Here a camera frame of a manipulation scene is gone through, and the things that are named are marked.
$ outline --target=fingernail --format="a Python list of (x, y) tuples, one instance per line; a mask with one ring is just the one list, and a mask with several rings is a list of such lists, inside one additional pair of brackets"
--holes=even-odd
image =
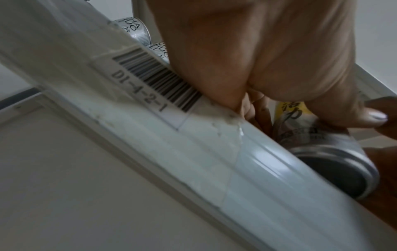
[(387, 114), (381, 111), (370, 109), (368, 114), (376, 120), (385, 121), (385, 122), (387, 121)]

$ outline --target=aluminum can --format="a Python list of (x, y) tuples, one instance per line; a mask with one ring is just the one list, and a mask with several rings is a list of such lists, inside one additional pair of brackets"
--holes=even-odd
[(345, 128), (319, 120), (304, 102), (279, 102), (273, 138), (326, 180), (360, 199), (379, 182), (379, 172)]
[(170, 63), (168, 59), (167, 49), (163, 41), (149, 45), (149, 49), (151, 49), (157, 56), (162, 58), (165, 62)]
[(143, 45), (151, 44), (150, 34), (146, 25), (136, 17), (126, 17), (114, 20), (112, 23), (116, 24), (127, 32), (132, 38), (138, 40)]

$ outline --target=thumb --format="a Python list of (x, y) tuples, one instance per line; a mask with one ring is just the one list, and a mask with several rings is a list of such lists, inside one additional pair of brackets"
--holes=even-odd
[(335, 126), (372, 128), (387, 122), (385, 113), (366, 108), (359, 100), (353, 73), (305, 104), (312, 113)]

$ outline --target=barcode label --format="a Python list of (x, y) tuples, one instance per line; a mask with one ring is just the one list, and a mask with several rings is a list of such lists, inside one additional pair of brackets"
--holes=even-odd
[(178, 129), (201, 93), (160, 60), (137, 46), (121, 55), (96, 59), (92, 66)]

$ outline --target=yellow label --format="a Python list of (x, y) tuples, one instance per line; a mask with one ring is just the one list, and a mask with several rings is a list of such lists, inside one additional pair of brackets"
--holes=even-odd
[(274, 120), (281, 117), (283, 113), (296, 113), (297, 115), (312, 114), (304, 102), (278, 102), (275, 109)]

